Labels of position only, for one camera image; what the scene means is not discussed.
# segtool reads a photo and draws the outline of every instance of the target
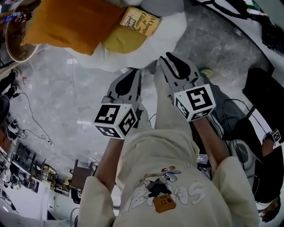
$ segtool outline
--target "letter s on shirt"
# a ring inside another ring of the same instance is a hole
[[[190,196],[199,195],[199,197],[196,200],[192,201],[191,204],[196,205],[206,197],[207,194],[203,187],[204,185],[197,181],[192,183],[192,185],[189,187],[188,194]]]

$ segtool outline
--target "black strap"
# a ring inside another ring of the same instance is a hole
[[[209,5],[209,4],[212,4],[216,9],[219,9],[222,13],[224,13],[226,15],[236,17],[236,18],[239,18],[239,19],[244,19],[244,20],[249,18],[249,13],[246,13],[245,15],[233,13],[233,12],[229,11],[228,9],[218,5],[215,2],[215,0],[210,0],[210,1],[206,1],[206,2],[195,2],[194,3],[194,5]]]

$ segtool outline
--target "beige t-shirt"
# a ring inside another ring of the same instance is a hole
[[[210,181],[197,166],[198,147],[181,132],[153,130],[125,144],[118,169],[122,202],[118,217],[107,188],[88,177],[79,227],[232,226],[232,215],[257,227],[259,217],[247,177],[228,157]]]

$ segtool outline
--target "cartoon print on shirt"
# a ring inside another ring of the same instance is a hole
[[[194,181],[188,190],[182,186],[173,188],[173,185],[168,184],[169,182],[176,182],[178,179],[176,175],[180,173],[181,171],[175,170],[174,166],[170,166],[163,168],[159,173],[145,174],[135,186],[135,188],[141,188],[141,190],[133,193],[121,208],[118,216],[124,216],[126,212],[144,204],[146,201],[147,205],[155,206],[158,213],[174,209],[177,201],[183,205],[188,205],[189,202],[196,205],[201,202],[207,195],[202,183]]]

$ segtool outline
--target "brown chair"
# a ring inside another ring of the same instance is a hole
[[[75,162],[71,187],[76,188],[76,189],[83,189],[87,177],[92,175],[93,162],[90,163],[89,168],[82,168],[82,167],[78,167],[77,165],[78,165],[78,159]]]

